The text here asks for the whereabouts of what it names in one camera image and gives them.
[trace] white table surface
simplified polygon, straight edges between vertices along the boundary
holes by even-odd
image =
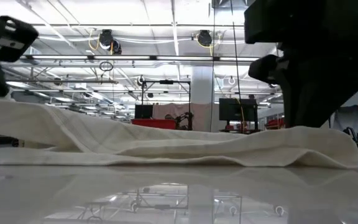
[[[358,170],[0,166],[0,224],[358,223]]]

